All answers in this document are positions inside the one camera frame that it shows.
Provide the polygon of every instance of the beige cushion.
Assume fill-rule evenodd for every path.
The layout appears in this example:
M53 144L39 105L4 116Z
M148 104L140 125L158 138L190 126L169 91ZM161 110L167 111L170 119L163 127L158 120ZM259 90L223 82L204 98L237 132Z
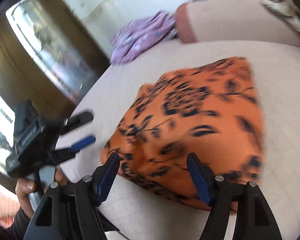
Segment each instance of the beige cushion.
M259 0L206 0L180 5L179 37L198 41L269 41L300 47L300 38Z
M112 65L92 87L75 113L92 109L95 118L69 135L58 147L94 133L96 143L62 165L72 181L93 173L100 152L131 106L139 87L161 74L199 67L218 59L244 56L251 62L264 110L265 162L263 191L283 239L300 234L300 48L262 41L216 41L182 44L179 40L154 46L133 62ZM131 240L198 240L208 212L182 206L154 195L117 176L100 210ZM225 239L232 239L235 215Z

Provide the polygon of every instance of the hand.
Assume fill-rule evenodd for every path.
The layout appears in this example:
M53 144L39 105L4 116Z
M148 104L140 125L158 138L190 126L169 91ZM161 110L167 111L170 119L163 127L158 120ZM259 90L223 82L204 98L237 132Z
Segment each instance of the hand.
M55 181L60 183L61 185L67 184L67 178L63 174L62 171L56 171L55 174ZM36 189L35 183L32 180L20 178L18 179L17 186L16 186L16 194L20 203L20 207L25 212L28 217L33 216L33 210L28 198L28 195L34 192Z

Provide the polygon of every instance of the purple fabric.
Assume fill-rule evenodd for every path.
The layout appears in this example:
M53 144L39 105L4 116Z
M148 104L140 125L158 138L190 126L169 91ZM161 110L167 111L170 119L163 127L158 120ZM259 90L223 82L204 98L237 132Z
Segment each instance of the purple fabric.
M159 11L152 17L131 22L112 39L114 51L110 63L131 62L173 30L175 22L174 15L166 11Z

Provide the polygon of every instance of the black leaf pattern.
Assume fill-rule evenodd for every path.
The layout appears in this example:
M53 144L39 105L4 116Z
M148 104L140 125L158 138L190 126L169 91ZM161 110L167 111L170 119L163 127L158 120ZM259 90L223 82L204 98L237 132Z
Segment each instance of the black leaf pattern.
M190 84L190 82L183 82L180 85L178 85L176 88L177 89L184 89L186 88L188 85Z
M260 167L260 162L258 161L258 156L252 156L248 163L249 166Z
M231 102L231 99L226 94L218 94L217 96L224 102Z
M222 175L225 179L238 179L241 177L240 171L232 171L231 173L225 173Z
M203 135L218 133L217 130L210 125L199 125L191 129L190 135L193 137L201 137Z
M157 177L157 176L161 177L164 174L166 174L169 170L170 170L169 166L161 166L156 171L152 172L150 174L150 176L151 177Z
M148 187L149 188L154 188L154 187L163 187L163 186L159 182L151 180L151 181L148 182Z
M171 130L171 129L174 129L175 127L176 127L176 123L173 119L171 119L169 121L169 129Z
M161 134L161 130L159 128L153 128L151 129L151 134L155 137L155 138L160 138L160 134Z
M140 114L136 114L134 117L133 117L133 120L136 120L138 117L139 117Z
M207 82L216 82L216 81L219 81L220 79L217 79L217 78L207 78L205 81Z
M253 178L253 179L257 179L258 174L250 172L250 177Z
M118 124L118 126L117 127L119 127L119 126L121 126L122 125L122 123L125 121L125 118L124 117L122 117L122 119L120 120L120 122L119 122L119 124Z
M231 61L229 61L229 62L225 65L225 68L230 67L230 66L232 66L233 64L234 64L234 61L231 60Z
M179 200L187 200L189 199L189 197L187 196L184 196L184 195L181 195L181 194L178 194L178 193L175 193L174 196L179 199Z
M216 71L211 76L224 76L224 75L226 75L226 73L224 73L223 71Z
M183 168L182 165L179 164L179 163L175 163L174 166L176 166L177 168L179 168L179 169L181 169L181 170L183 170L183 171L187 171L187 170L188 170L188 169L186 169L186 168Z
M204 115L207 115L207 116L214 116L214 117L220 117L221 114L215 110L206 110L206 111L202 111L201 112L202 114Z
M242 94L240 95L242 98L250 101L251 103L255 104L255 105L258 105L258 102L256 100L256 98L252 97L252 96L248 96L248 95L245 95L245 94Z
M166 155L168 152L172 151L175 149L175 143L169 143L168 145L166 145L165 147L163 147L163 149L160 151L160 155Z
M128 161L132 161L133 160L133 154L132 153L125 153L124 156L126 157L126 159Z
M126 178L131 178L130 174L128 174L126 171L128 170L128 163L127 162L124 162L121 164L121 169L123 171L123 175L126 177Z
M153 192L155 195L162 196L164 194L164 189L158 189Z
M160 161L156 161L154 158L151 158L148 160L149 163L163 163L163 162L160 162Z
M234 81L232 79L229 79L226 82L226 89L227 89L228 94L234 94L237 90L237 84L234 83Z
M200 74L203 71L213 71L216 70L216 68L220 67L222 64L226 63L228 59L224 58L224 59L220 59L214 63L208 64L208 65L204 65L201 66L199 68L197 68L197 71L193 74L191 74L191 76L193 75L197 75Z
M241 129L247 133L251 134L251 142L260 150L262 151L262 136L260 131L253 126L251 122L245 119L243 116L235 116L238 121Z
M144 142L147 142L147 138L145 137L145 135L143 133L139 133L139 136Z
M119 128L119 131L120 131L120 133L121 133L122 135L125 135L125 134L127 133L127 130L124 130L124 129L121 129L121 128Z
M210 95L208 86L200 87L197 91L199 93L199 100L204 100L207 96Z
M140 130L143 130L146 128L150 122L150 119L153 117L153 115L148 115L145 119L143 119Z
M116 149L112 149L111 151L109 151L109 154L110 153L117 153L117 154L121 154L121 150L120 150L120 147L119 148L116 148Z

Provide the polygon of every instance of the orange patterned fabric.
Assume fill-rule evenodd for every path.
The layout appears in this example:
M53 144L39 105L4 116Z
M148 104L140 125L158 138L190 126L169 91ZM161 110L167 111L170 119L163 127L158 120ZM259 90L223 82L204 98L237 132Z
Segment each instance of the orange patterned fabric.
M143 85L101 153L122 158L119 174L170 200L209 210L186 166L197 154L216 175L257 179L262 118L245 58L231 57L163 74Z

